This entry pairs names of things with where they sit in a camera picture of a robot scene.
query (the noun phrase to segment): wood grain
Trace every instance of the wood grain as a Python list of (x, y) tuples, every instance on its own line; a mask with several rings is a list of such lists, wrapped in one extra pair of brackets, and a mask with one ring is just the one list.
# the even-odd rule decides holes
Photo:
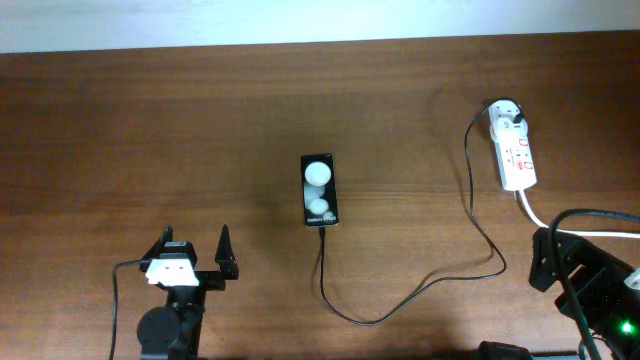
[[(477, 214), (508, 271), (439, 284), (378, 327), (321, 302), (299, 158), (334, 154), (327, 292), (374, 319), (425, 276), (498, 269), (465, 211), (463, 135), (488, 99), (525, 108), (543, 220), (569, 207), (638, 213), (639, 56), (638, 32), (2, 55), (0, 358), (104, 359), (112, 266), (172, 224), (213, 269), (225, 223), (241, 273), (207, 298), (204, 357), (397, 358), (482, 340), (574, 349), (559, 287), (528, 285), (536, 228), (502, 191), (488, 120), (470, 139)], [(640, 265), (637, 241), (594, 242)], [(120, 281), (116, 354), (137, 359), (137, 322), (164, 293), (134, 270)]]

